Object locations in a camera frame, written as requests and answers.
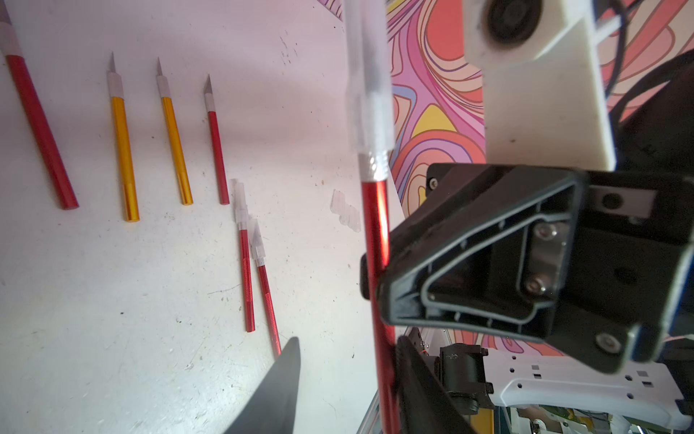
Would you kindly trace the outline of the clear protective cap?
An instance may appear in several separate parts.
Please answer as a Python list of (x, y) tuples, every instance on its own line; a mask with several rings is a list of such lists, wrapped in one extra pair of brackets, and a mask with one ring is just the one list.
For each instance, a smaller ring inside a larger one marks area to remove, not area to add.
[(333, 191), (330, 211), (338, 216), (341, 225), (348, 227), (355, 233), (361, 231), (361, 213), (355, 206), (347, 203), (344, 192)]

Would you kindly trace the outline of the gold carving knife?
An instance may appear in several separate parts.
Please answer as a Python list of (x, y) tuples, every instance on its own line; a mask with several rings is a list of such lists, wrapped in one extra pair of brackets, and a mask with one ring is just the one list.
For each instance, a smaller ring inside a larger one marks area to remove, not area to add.
[(115, 54), (111, 54), (110, 56), (110, 64), (107, 70), (107, 84), (116, 138), (117, 160), (119, 161), (125, 220), (127, 222), (138, 222), (140, 216), (137, 202), (135, 170), (128, 132), (125, 94), (122, 78), (117, 73)]
[(168, 79), (164, 75), (161, 61), (157, 59), (157, 88), (164, 110), (164, 122), (169, 137), (173, 167), (175, 168), (181, 202), (183, 205), (193, 205), (193, 194), (190, 186), (184, 159), (184, 150), (175, 117), (175, 107), (172, 100)]

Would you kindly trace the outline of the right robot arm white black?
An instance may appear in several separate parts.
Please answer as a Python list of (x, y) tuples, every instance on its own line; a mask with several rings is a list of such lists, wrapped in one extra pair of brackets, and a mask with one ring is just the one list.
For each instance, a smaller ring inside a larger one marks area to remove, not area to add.
[(465, 1), (485, 160), (450, 166), (390, 230), (383, 12), (345, 9), (379, 377), (404, 361), (401, 325), (546, 343), (606, 374), (656, 360), (693, 283), (692, 51), (611, 102), (629, 5)]

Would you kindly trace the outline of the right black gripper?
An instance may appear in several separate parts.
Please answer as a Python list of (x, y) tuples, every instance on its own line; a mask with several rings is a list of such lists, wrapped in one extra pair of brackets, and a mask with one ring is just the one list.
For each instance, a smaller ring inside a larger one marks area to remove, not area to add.
[(693, 180), (433, 165), (375, 293), (394, 326), (545, 343), (612, 374), (658, 358), (693, 260)]

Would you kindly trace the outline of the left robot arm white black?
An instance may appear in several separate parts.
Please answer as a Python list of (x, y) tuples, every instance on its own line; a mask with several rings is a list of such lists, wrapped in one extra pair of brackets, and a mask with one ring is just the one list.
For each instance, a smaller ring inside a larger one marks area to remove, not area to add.
[(544, 356), (456, 343), (425, 347), (431, 329), (412, 327), (396, 348), (396, 409), (375, 400), (361, 433), (470, 433), (466, 419), (497, 407), (558, 407), (607, 413), (666, 430), (693, 430), (693, 360), (684, 339), (666, 345), (662, 363), (627, 362), (603, 374), (569, 356)]

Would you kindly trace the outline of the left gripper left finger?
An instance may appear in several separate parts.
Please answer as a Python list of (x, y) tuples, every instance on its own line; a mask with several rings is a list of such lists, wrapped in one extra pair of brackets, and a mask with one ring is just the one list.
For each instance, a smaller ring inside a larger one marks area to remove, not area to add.
[(300, 341), (292, 337), (225, 433), (292, 434), (300, 372)]

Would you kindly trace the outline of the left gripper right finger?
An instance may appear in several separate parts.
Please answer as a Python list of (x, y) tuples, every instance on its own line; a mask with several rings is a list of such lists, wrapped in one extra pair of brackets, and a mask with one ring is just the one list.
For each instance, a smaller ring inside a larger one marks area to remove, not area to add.
[(395, 361), (401, 433), (475, 433), (406, 336)]

